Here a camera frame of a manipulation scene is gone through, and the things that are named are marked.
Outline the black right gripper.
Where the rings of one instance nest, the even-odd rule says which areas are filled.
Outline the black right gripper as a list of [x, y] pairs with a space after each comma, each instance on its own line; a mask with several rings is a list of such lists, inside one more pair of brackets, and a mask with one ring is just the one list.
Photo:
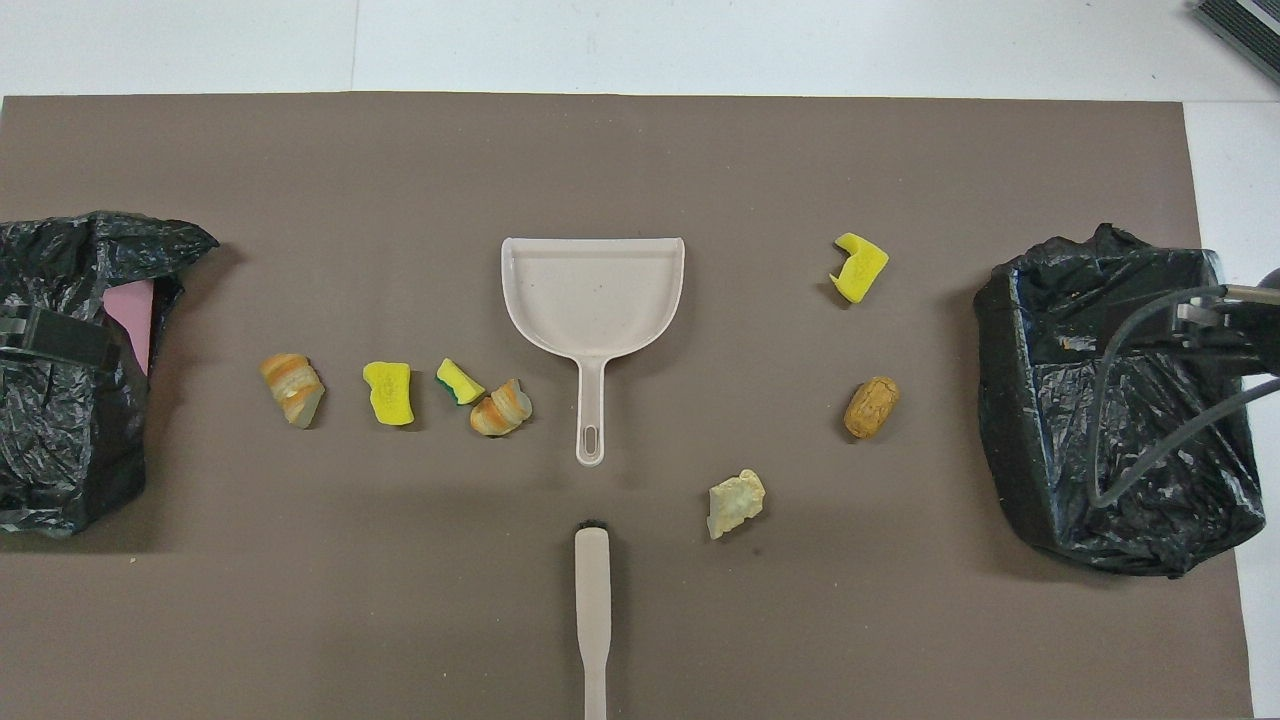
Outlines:
[[1261, 372], [1280, 377], [1280, 305], [1240, 302], [1229, 315], [1216, 304], [1178, 305], [1178, 338], [1183, 347], [1230, 347], [1239, 334], [1251, 347]]

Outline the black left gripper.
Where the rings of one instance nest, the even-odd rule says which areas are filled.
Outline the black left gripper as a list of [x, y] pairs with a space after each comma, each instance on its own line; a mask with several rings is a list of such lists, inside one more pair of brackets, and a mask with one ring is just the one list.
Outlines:
[[110, 370], [120, 346], [106, 325], [73, 316], [35, 316], [29, 305], [0, 306], [0, 354], [29, 354], [58, 363]]

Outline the yellow sponge piece green layer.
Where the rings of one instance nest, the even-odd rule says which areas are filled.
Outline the yellow sponge piece green layer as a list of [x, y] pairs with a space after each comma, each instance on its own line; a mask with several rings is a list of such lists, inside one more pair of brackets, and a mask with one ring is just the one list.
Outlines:
[[442, 359], [435, 372], [435, 380], [448, 392], [456, 406], [474, 405], [486, 393], [485, 387], [451, 357]]

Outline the pale foam piece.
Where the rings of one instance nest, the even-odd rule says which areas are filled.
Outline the pale foam piece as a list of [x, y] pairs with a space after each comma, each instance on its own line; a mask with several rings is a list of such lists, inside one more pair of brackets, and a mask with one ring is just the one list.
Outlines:
[[708, 489], [707, 529], [716, 541], [764, 509], [765, 487], [756, 471], [744, 468]]

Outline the beige plastic dustpan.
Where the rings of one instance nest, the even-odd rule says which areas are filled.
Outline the beige plastic dustpan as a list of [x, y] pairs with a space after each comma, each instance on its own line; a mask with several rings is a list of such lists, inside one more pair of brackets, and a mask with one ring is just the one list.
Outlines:
[[500, 286], [517, 332], [577, 368], [575, 455], [605, 456], [605, 369], [669, 327], [684, 290], [685, 242], [520, 238], [500, 245]]

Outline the pink bin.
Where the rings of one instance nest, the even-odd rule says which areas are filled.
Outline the pink bin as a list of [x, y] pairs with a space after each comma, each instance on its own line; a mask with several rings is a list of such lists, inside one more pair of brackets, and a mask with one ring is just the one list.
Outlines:
[[132, 354], [143, 375], [148, 375], [151, 365], [154, 300], [152, 281], [119, 284], [106, 290], [102, 296], [108, 315], [129, 336]]

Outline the black trash bag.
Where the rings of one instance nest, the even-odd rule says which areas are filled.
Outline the black trash bag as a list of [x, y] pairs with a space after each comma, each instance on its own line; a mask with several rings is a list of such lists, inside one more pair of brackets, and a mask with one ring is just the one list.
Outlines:
[[1175, 306], [1215, 252], [1110, 224], [996, 266], [975, 293], [980, 438], [1030, 547], [1132, 577], [1185, 575], [1266, 525], [1248, 404], [1280, 377], [1236, 375], [1178, 338]]
[[152, 342], [183, 293], [182, 273], [218, 247], [200, 225], [125, 211], [0, 222], [0, 306], [106, 325], [110, 370], [0, 354], [0, 532], [65, 538], [146, 484], [150, 380], [104, 292], [152, 281]]

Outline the grey ribbed device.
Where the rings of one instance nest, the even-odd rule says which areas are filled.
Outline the grey ribbed device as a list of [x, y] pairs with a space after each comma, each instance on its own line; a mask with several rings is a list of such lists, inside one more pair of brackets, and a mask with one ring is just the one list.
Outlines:
[[1280, 0], [1197, 0], [1190, 13], [1280, 85]]

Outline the yellow bent sponge piece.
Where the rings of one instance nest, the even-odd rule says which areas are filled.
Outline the yellow bent sponge piece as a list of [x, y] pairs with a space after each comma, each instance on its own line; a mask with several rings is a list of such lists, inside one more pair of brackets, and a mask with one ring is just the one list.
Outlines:
[[835, 274], [828, 274], [828, 279], [845, 301], [860, 304], [887, 266], [890, 255], [855, 233], [841, 234], [833, 245], [845, 251], [846, 258]]

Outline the brown paper table mat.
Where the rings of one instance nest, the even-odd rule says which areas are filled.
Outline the brown paper table mat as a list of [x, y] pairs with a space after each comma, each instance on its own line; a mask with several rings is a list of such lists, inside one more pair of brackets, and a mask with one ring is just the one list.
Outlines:
[[[575, 527], [611, 529], [620, 720], [1251, 714], [1235, 559], [1115, 577], [1007, 525], [978, 436], [992, 266], [1103, 222], [1199, 241], [1174, 104], [480, 94], [10, 97], [0, 220], [201, 225], [152, 373], [148, 484], [0, 536], [0, 720], [582, 720]], [[835, 290], [855, 233], [890, 255]], [[577, 368], [506, 309], [500, 245], [685, 242], [675, 319]], [[308, 357], [292, 427], [259, 374]], [[518, 378], [471, 429], [435, 380]], [[362, 369], [411, 366], [380, 424]], [[901, 397], [854, 439], [844, 411]], [[708, 489], [756, 471], [719, 539]]]

